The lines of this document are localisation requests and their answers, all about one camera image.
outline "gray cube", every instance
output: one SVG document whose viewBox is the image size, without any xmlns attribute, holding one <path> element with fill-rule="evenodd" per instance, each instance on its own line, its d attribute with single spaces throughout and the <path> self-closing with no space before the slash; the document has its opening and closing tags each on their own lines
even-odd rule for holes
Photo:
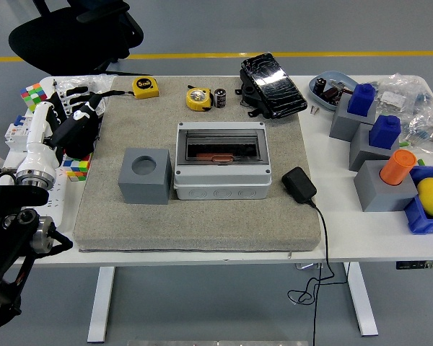
<svg viewBox="0 0 433 346">
<path fill-rule="evenodd" d="M 377 101 L 374 101 L 367 112 L 367 116 L 348 113 L 348 103 L 351 99 L 350 94 L 343 93 L 337 109 L 333 114 L 331 132 L 329 137 L 351 142 L 361 123 L 374 125 L 375 113 L 377 111 Z"/>
<path fill-rule="evenodd" d="M 392 186 L 380 178 L 387 160 L 366 161 L 354 178 L 362 211 L 401 211 L 417 196 L 411 175 Z"/>
<path fill-rule="evenodd" d="M 399 149 L 399 142 L 395 141 L 390 149 L 369 145 L 369 131 L 372 125 L 361 124 L 354 134 L 349 146 L 349 170 L 358 172 L 364 161 L 388 160 Z"/>
<path fill-rule="evenodd" d="M 168 149 L 127 148 L 118 186 L 130 204 L 168 204 L 172 164 Z"/>
</svg>

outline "gray floor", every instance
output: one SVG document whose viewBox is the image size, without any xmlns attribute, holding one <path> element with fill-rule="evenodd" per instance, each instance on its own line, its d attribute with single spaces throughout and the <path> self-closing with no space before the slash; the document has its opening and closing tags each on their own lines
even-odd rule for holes
<svg viewBox="0 0 433 346">
<path fill-rule="evenodd" d="M 64 1 L 47 1 L 51 9 Z M 132 53 L 433 50 L 433 1 L 133 1 L 145 32 Z M 13 56 L 9 32 L 38 14 L 31 0 L 0 0 L 0 56 Z M 291 75 L 414 74 L 433 91 L 433 56 L 279 58 Z M 156 75 L 235 75 L 240 59 L 121 61 L 123 71 Z M 19 90 L 46 76 L 26 63 L 0 62 L 3 135 L 25 111 Z M 340 265 L 336 272 L 343 278 Z M 349 289 L 321 288 L 317 345 L 433 345 L 433 270 L 362 264 L 378 337 L 361 337 Z M 126 267 L 116 272 L 106 345 L 128 340 L 308 340 L 312 307 L 294 306 L 291 288 L 308 272 L 293 265 Z M 0 345 L 85 345 L 96 268 L 32 271 L 21 316 Z"/>
</svg>

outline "orange cup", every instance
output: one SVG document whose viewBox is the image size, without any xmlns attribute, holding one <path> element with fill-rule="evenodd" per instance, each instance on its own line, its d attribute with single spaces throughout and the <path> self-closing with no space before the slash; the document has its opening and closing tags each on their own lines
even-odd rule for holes
<svg viewBox="0 0 433 346">
<path fill-rule="evenodd" d="M 413 153 L 399 149 L 380 171 L 380 178 L 389 185 L 399 185 L 416 163 L 417 158 Z"/>
</svg>

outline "orange component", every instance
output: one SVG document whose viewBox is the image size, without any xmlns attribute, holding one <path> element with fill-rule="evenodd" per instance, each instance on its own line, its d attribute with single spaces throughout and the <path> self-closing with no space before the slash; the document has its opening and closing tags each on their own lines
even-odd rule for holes
<svg viewBox="0 0 433 346">
<path fill-rule="evenodd" d="M 197 154 L 196 158 L 202 161 L 213 161 L 213 162 L 234 161 L 234 156 L 232 154 Z"/>
<path fill-rule="evenodd" d="M 389 185 L 399 185 L 416 163 L 417 158 L 413 153 L 399 149 L 380 171 L 380 178 Z"/>
</svg>

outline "black chair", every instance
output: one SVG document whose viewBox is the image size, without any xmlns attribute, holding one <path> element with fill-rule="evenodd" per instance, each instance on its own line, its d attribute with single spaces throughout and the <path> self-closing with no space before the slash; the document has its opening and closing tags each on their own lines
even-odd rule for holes
<svg viewBox="0 0 433 346">
<path fill-rule="evenodd" d="M 50 12 L 34 0 L 40 16 L 14 29 L 9 46 L 24 61 L 52 76 L 109 73 L 107 67 L 128 57 L 143 41 L 143 31 L 121 0 L 68 0 L 70 7 Z"/>
</svg>

